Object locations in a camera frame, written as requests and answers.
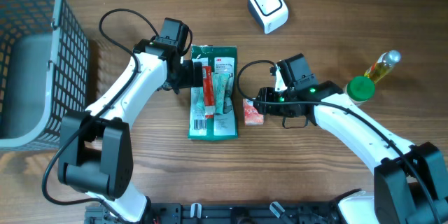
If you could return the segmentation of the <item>red sachet packet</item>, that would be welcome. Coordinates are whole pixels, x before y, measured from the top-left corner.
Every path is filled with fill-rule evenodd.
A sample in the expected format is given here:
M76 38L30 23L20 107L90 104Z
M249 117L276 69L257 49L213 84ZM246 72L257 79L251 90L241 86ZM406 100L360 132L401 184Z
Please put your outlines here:
M205 118L213 118L216 111L214 89L212 82L212 71L210 66L202 67L203 93L204 93L204 114Z

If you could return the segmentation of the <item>orange Kleenex tissue pack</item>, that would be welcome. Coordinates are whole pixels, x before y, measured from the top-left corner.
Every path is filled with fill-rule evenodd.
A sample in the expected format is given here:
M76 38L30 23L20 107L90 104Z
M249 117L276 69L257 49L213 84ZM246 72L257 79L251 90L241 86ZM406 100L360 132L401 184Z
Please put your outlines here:
M264 115L259 114L257 109L254 107L253 102L244 98L243 99L243 110L244 110L244 124L245 125L263 125Z

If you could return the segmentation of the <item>green 3M gloves package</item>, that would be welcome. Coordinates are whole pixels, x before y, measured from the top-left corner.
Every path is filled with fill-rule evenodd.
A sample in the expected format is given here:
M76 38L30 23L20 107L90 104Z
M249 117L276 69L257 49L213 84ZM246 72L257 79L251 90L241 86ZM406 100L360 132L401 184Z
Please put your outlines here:
M201 62L203 66L210 66L213 73L232 73L232 93L234 90L235 74L237 70L237 48L234 46L194 45L191 59ZM205 118L203 87L190 89L190 120L188 138L191 140L223 141L236 139L237 120L235 108L231 112L213 118Z

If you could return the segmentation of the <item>green lid white jar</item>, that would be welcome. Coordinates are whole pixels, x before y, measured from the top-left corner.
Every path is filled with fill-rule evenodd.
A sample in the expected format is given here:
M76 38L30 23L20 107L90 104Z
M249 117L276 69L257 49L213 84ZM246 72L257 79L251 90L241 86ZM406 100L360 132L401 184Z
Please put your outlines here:
M365 76L356 76L344 86L344 93L357 106L370 100L375 94L375 84Z

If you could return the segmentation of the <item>yellow liquid clear bottle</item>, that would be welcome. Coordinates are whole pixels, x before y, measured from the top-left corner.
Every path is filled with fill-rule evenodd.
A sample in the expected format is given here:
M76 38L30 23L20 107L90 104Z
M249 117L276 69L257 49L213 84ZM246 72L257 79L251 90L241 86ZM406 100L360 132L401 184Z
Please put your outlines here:
M369 78L373 83L378 83L400 60L401 54L397 50L385 52L366 70L364 77Z

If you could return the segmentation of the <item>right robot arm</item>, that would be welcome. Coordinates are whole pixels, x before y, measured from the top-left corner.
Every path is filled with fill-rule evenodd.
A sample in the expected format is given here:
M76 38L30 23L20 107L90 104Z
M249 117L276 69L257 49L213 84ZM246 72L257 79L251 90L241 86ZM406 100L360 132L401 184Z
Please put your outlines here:
M447 167L432 143L413 144L380 125L332 81L319 83L301 54L272 64L274 87L263 87L254 106L261 114L307 121L328 131L372 172L374 190L337 203L345 223L447 222Z

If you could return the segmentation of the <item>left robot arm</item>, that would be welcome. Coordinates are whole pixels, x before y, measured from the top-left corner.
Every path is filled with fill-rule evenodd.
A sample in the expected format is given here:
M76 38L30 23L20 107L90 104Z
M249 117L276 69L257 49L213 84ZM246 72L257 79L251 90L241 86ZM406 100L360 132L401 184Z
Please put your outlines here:
M200 64L183 59L192 39L186 24L166 18L160 34L134 46L128 67L100 99L62 119L59 182L102 204L120 223L156 219L150 199L131 182L130 130L154 92L201 86Z

